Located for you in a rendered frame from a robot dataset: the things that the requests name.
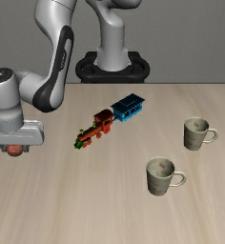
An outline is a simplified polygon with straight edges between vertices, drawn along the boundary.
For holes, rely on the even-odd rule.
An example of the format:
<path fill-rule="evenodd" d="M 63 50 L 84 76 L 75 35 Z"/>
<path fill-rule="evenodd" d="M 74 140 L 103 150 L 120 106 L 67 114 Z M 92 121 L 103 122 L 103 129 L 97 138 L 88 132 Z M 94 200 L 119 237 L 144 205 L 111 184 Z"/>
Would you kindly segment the peach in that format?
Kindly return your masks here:
<path fill-rule="evenodd" d="M 22 145 L 8 145 L 6 147 L 6 150 L 10 156 L 19 156 L 23 152 L 23 146 Z"/>

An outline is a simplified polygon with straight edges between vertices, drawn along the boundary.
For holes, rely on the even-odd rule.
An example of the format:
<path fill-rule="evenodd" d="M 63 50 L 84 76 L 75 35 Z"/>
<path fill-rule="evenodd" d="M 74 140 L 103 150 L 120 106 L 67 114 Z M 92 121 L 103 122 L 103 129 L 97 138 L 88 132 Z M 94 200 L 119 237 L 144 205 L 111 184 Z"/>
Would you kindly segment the red and blue toy train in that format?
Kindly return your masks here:
<path fill-rule="evenodd" d="M 141 112 L 144 101 L 144 98 L 131 93 L 112 104 L 111 110 L 105 109 L 95 114 L 92 125 L 86 130 L 80 130 L 74 142 L 74 147 L 80 150 L 91 145 L 92 138 L 100 139 L 102 134 L 107 134 L 111 130 L 111 125 L 114 121 L 126 122 Z"/>

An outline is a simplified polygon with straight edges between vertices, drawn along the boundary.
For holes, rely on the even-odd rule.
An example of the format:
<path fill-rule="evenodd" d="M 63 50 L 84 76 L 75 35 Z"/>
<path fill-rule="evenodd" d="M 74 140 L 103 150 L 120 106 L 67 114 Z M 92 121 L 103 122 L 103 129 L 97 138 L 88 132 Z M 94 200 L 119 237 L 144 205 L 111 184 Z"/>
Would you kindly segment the grey-beige mug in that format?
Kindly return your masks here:
<path fill-rule="evenodd" d="M 206 135 L 212 132 L 211 139 L 206 140 Z M 184 122 L 184 147 L 190 151 L 198 151 L 203 144 L 213 143 L 218 139 L 218 131 L 212 129 L 209 123 L 201 117 L 190 117 Z"/>
<path fill-rule="evenodd" d="M 148 191 L 155 196 L 162 196 L 170 187 L 182 186 L 187 181 L 186 174 L 177 172 L 174 163 L 163 156 L 154 157 L 147 163 L 146 175 Z M 172 184 L 175 175 L 179 175 L 181 179 Z"/>

